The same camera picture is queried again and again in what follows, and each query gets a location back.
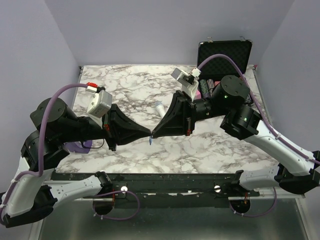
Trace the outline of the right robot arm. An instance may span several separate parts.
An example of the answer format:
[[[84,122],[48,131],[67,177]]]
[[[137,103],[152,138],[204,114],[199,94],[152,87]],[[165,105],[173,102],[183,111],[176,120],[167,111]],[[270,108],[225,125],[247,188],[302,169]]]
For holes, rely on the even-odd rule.
[[[249,87],[238,77],[227,75],[214,88],[213,95],[191,100],[176,91],[160,123],[151,132],[155,138],[189,136],[195,123],[223,117],[220,127],[230,136],[244,140],[278,161],[278,165],[260,170],[238,170],[230,191],[241,196],[256,188],[280,187],[302,195],[319,187],[318,151],[307,151],[282,137],[263,120],[262,114],[245,104]]]

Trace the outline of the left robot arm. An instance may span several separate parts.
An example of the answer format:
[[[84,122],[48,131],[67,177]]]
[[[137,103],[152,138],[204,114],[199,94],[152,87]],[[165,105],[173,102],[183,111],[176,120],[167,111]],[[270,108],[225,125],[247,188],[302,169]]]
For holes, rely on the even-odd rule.
[[[116,104],[96,118],[77,116],[62,99],[48,98],[30,117],[36,130],[25,140],[18,170],[8,190],[1,194],[0,222],[7,228],[40,221],[72,200],[104,198],[113,191],[113,184],[103,171],[63,186],[46,184],[60,161],[69,155],[67,143],[104,140],[115,151],[117,146],[151,134]]]

